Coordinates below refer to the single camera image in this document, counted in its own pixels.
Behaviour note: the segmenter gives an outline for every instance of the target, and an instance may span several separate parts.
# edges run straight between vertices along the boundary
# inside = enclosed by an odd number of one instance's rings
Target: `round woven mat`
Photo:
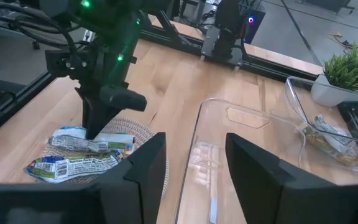
[[[101,131],[102,133],[127,133],[135,136],[135,150],[138,149],[141,145],[147,142],[151,137],[154,136],[154,133],[143,124],[140,124],[136,121],[129,120],[127,118],[114,118],[112,119],[106,127]],[[61,150],[55,146],[47,145],[42,156],[80,156],[89,154],[88,152],[73,152],[69,150]],[[83,177],[76,177],[74,179],[68,180],[68,183],[87,183],[95,179],[97,175],[87,175]],[[165,195],[165,192],[168,187],[169,181],[169,160],[167,156],[167,165],[165,170],[165,180],[162,189],[162,197]]]

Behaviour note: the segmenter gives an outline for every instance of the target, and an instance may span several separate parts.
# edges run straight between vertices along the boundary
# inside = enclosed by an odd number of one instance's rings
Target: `white pot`
[[[314,102],[324,106],[336,106],[346,100],[348,96],[347,91],[332,87],[325,75],[319,75],[311,87],[311,97]]]

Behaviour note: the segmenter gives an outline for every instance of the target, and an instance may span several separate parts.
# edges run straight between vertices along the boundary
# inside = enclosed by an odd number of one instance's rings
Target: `green plant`
[[[347,90],[358,90],[358,48],[345,55],[333,55],[324,63],[324,74],[331,85]]]

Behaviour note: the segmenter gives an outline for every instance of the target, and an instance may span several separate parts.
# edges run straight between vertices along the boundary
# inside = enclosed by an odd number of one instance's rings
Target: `wooden table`
[[[194,37],[191,27],[177,24],[180,32]],[[246,45],[249,54],[274,60],[311,73],[321,67],[268,50]],[[162,200],[158,223],[173,223],[185,171],[191,136],[201,102],[220,98],[268,111],[283,90],[283,83],[253,73],[203,62],[198,57],[139,40],[126,81],[129,89],[148,101],[144,112],[123,111],[119,116],[138,121],[151,130],[167,133],[170,181]],[[81,123],[78,83],[58,78],[0,128],[0,183],[34,182],[24,166],[39,157],[48,137],[60,126]]]

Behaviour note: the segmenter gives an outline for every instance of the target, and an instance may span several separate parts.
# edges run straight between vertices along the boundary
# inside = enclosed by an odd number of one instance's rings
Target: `transparent container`
[[[312,89],[339,101],[327,106],[330,99],[321,101]],[[300,167],[335,184],[358,184],[357,91],[290,77],[271,113],[305,132]]]
[[[185,172],[177,223],[245,223],[230,177],[226,133],[299,166],[305,135],[278,116],[210,99],[201,104]]]

